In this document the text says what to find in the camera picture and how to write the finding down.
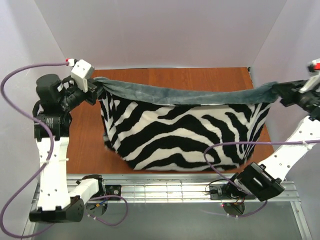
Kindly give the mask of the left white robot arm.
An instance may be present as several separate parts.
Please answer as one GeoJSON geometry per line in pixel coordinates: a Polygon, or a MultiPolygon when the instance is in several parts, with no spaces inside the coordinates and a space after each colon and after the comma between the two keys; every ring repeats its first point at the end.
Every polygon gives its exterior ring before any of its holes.
{"type": "Polygon", "coordinates": [[[39,152],[39,197],[37,206],[29,214],[31,222],[80,222],[90,198],[103,196],[103,177],[99,174],[84,176],[76,187],[68,191],[67,150],[70,141],[71,111],[82,102],[94,105],[104,95],[101,83],[87,79],[87,90],[80,88],[75,77],[60,79],[56,74],[46,74],[36,81],[39,101],[32,114],[51,131],[34,123],[34,138],[39,152]]]}

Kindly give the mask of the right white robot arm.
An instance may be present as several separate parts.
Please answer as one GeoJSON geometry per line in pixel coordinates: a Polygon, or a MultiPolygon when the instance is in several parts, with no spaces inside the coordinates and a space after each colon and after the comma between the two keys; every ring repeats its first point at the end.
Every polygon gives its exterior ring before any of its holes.
{"type": "Polygon", "coordinates": [[[320,84],[309,80],[278,83],[272,91],[283,106],[297,105],[308,113],[285,142],[260,163],[251,163],[231,178],[230,191],[253,195],[263,202],[280,195],[291,168],[320,142],[320,84]]]}

